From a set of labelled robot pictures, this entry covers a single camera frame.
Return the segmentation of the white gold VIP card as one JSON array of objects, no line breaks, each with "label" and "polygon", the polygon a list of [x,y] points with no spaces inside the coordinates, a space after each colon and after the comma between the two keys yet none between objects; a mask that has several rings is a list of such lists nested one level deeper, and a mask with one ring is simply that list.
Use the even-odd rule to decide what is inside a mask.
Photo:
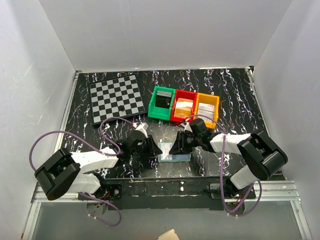
[{"label": "white gold VIP card", "polygon": [[161,161],[170,161],[173,159],[172,155],[170,154],[170,150],[172,148],[171,142],[161,142],[160,148],[162,150]]}]

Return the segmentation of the mint green card holder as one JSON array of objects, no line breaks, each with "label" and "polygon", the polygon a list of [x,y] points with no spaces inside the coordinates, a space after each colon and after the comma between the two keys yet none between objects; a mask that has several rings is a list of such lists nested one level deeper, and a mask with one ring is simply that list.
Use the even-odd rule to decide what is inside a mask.
[{"label": "mint green card holder", "polygon": [[[157,146],[161,149],[161,142],[159,142]],[[189,162],[191,160],[190,154],[175,154],[172,155],[172,160],[169,161],[161,161],[161,156],[162,154],[158,155],[158,161],[160,163]]]}]

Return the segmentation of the black VIP credit card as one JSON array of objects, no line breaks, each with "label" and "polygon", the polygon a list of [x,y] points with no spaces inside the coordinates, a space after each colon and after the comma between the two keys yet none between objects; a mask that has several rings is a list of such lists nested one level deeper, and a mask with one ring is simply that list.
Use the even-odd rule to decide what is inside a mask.
[{"label": "black VIP credit card", "polygon": [[171,106],[171,96],[156,95],[155,106],[158,108],[169,109]]}]

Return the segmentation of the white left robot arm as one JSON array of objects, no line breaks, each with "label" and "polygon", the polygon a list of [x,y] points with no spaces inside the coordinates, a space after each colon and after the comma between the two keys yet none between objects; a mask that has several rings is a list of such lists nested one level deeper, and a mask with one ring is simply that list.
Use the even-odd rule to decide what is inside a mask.
[{"label": "white left robot arm", "polygon": [[149,159],[163,153],[146,129],[146,124],[139,125],[120,144],[101,150],[92,147],[87,152],[70,152],[61,148],[33,169],[34,177],[49,201],[66,193],[88,193],[101,200],[106,196],[106,187],[93,171],[111,169],[134,155]]}]

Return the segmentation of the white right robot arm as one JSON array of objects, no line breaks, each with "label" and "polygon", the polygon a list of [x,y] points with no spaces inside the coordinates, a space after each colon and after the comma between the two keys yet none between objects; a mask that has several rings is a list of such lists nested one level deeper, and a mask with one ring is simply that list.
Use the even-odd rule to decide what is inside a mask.
[{"label": "white right robot arm", "polygon": [[201,118],[188,122],[183,131],[177,132],[169,153],[190,154],[196,147],[210,153],[233,153],[243,157],[245,166],[217,189],[232,199],[243,195],[252,183],[268,180],[288,163],[284,151],[263,130],[246,134],[213,132]]}]

